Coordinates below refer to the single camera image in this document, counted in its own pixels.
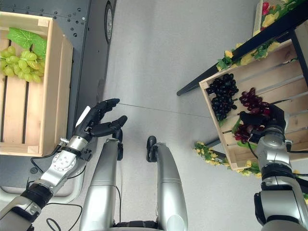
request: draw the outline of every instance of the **green grape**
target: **green grape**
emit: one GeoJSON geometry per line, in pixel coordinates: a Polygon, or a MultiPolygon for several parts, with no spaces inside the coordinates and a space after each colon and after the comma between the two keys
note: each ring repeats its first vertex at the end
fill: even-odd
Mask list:
{"type": "Polygon", "coordinates": [[[20,79],[24,79],[24,78],[25,78],[25,73],[22,72],[22,71],[20,71],[20,72],[18,73],[18,77],[19,77],[20,79]]]}
{"type": "Polygon", "coordinates": [[[40,69],[40,65],[36,63],[35,61],[27,61],[27,64],[35,70],[40,69]]]}
{"type": "Polygon", "coordinates": [[[26,62],[25,60],[22,60],[22,59],[20,59],[20,60],[18,61],[18,65],[19,65],[19,67],[20,67],[21,69],[24,69],[24,68],[26,68],[26,67],[28,66],[27,62],[26,62]]]}
{"type": "Polygon", "coordinates": [[[4,73],[5,75],[10,76],[10,77],[14,75],[14,71],[12,70],[10,66],[5,67],[4,73]]]}
{"type": "Polygon", "coordinates": [[[15,73],[16,75],[18,75],[19,72],[22,72],[21,69],[20,69],[20,67],[19,67],[17,64],[14,65],[13,68],[14,68],[14,73],[15,73]]]}
{"type": "Polygon", "coordinates": [[[31,82],[31,80],[32,80],[32,74],[30,74],[30,73],[25,73],[25,74],[24,74],[24,78],[25,78],[25,81],[31,82]]]}
{"type": "Polygon", "coordinates": [[[6,61],[8,64],[12,64],[12,62],[11,62],[11,59],[10,59],[10,58],[5,58],[5,61],[6,61]]]}
{"type": "Polygon", "coordinates": [[[20,57],[21,57],[22,59],[24,59],[24,58],[26,57],[26,55],[28,55],[28,54],[31,54],[31,51],[29,51],[29,50],[23,50],[23,52],[21,52],[20,57]]]}
{"type": "Polygon", "coordinates": [[[10,61],[11,61],[12,64],[13,63],[17,63],[19,61],[19,58],[17,56],[15,56],[15,55],[12,55],[10,57],[10,61]]]}
{"type": "Polygon", "coordinates": [[[6,62],[6,61],[0,60],[0,68],[1,68],[1,69],[4,69],[6,65],[7,65],[7,62],[6,62]]]}
{"type": "Polygon", "coordinates": [[[40,64],[42,67],[45,68],[45,62],[44,62],[44,61],[41,61],[39,64],[40,64]]]}
{"type": "Polygon", "coordinates": [[[37,83],[40,83],[42,81],[40,77],[34,73],[32,73],[32,79],[34,80],[34,82],[37,82],[37,83]]]}
{"type": "Polygon", "coordinates": [[[9,53],[7,49],[4,49],[3,51],[1,51],[1,56],[4,58],[9,58],[11,56],[11,53],[9,53]]]}
{"type": "Polygon", "coordinates": [[[26,73],[26,74],[29,74],[30,71],[31,71],[31,69],[30,69],[29,67],[22,68],[21,70],[22,70],[24,73],[26,73]]]}
{"type": "Polygon", "coordinates": [[[28,61],[34,61],[37,59],[37,55],[34,53],[27,54],[25,57],[28,61]]]}
{"type": "Polygon", "coordinates": [[[38,70],[35,70],[35,71],[33,71],[32,72],[33,74],[36,74],[36,75],[38,75],[38,76],[44,76],[44,74],[43,73],[41,73],[40,71],[38,71],[38,70]]]}
{"type": "Polygon", "coordinates": [[[7,48],[7,51],[8,51],[11,55],[16,55],[15,47],[13,47],[13,46],[9,46],[9,47],[7,48]]]}

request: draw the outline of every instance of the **black wheel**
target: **black wheel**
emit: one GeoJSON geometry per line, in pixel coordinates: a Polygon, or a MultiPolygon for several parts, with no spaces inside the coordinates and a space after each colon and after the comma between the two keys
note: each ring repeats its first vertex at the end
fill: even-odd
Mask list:
{"type": "Polygon", "coordinates": [[[153,147],[157,143],[155,136],[150,136],[146,143],[146,160],[148,162],[156,162],[156,150],[153,147]]]}
{"type": "Polygon", "coordinates": [[[110,1],[108,1],[105,9],[105,36],[108,44],[112,35],[113,17],[112,6],[110,1]]]}

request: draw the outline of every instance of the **black cable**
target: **black cable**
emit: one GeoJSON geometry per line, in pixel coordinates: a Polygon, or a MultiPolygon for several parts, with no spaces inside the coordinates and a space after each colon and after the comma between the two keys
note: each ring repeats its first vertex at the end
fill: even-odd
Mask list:
{"type": "Polygon", "coordinates": [[[119,188],[116,186],[116,190],[119,193],[119,199],[120,199],[120,222],[121,222],[121,207],[122,207],[122,198],[119,188]]]}
{"type": "Polygon", "coordinates": [[[252,150],[252,148],[251,148],[251,146],[250,146],[249,140],[247,141],[247,143],[248,143],[248,147],[249,147],[251,153],[255,156],[255,158],[258,159],[258,157],[257,157],[257,155],[255,154],[254,150],[252,150]]]}
{"type": "Polygon", "coordinates": [[[303,174],[301,174],[301,173],[293,173],[293,175],[299,176],[299,177],[308,177],[307,173],[303,173],[303,174]]]}
{"type": "Polygon", "coordinates": [[[51,154],[47,156],[42,156],[42,157],[32,157],[30,158],[30,161],[34,165],[34,167],[36,167],[41,173],[43,173],[43,170],[35,163],[34,160],[35,159],[45,159],[45,158],[51,157],[52,155],[55,155],[59,151],[60,148],[61,148],[61,145],[58,144],[51,154]]]}
{"type": "Polygon", "coordinates": [[[75,177],[77,177],[77,176],[80,176],[80,175],[86,170],[86,166],[87,166],[87,165],[85,165],[85,167],[83,168],[83,170],[82,170],[79,174],[77,174],[77,175],[75,175],[75,176],[73,176],[73,177],[68,177],[67,179],[72,179],[72,178],[75,178],[75,177]]]}
{"type": "MultiPolygon", "coordinates": [[[[73,227],[77,224],[77,222],[79,221],[79,218],[81,216],[81,213],[82,213],[82,206],[80,205],[76,205],[76,204],[62,204],[62,203],[48,203],[47,205],[69,205],[69,206],[76,206],[76,207],[79,207],[80,208],[80,213],[77,217],[77,220],[75,221],[75,223],[71,226],[71,228],[68,230],[68,231],[71,231],[73,229],[73,227]]],[[[47,218],[46,219],[46,222],[47,222],[47,225],[49,226],[49,228],[52,230],[52,231],[61,231],[61,228],[59,226],[59,224],[52,218],[47,218]],[[54,225],[58,228],[58,230],[55,230],[51,224],[50,224],[50,221],[52,221],[54,223],[54,225]]]]}

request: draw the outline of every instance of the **black shoe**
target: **black shoe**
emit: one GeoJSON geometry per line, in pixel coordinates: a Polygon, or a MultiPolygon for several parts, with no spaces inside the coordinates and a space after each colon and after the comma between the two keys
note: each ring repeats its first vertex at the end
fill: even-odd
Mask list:
{"type": "Polygon", "coordinates": [[[156,155],[154,153],[154,150],[152,149],[153,145],[156,144],[156,137],[150,136],[148,138],[148,141],[146,143],[146,160],[148,162],[156,162],[156,155]]]}

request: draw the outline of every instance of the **black robotic glove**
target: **black robotic glove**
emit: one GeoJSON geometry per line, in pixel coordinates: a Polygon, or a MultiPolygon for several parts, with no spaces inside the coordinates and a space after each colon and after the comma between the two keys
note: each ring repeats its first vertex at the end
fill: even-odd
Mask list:
{"type": "Polygon", "coordinates": [[[118,102],[120,102],[119,99],[110,99],[100,102],[95,107],[91,108],[83,121],[74,130],[73,136],[80,136],[89,142],[92,137],[109,135],[114,133],[117,129],[121,129],[121,127],[127,120],[126,116],[122,116],[118,120],[113,121],[112,123],[107,123],[112,125],[117,124],[119,126],[102,127],[101,125],[99,125],[99,122],[104,117],[105,113],[111,111],[118,102]]]}

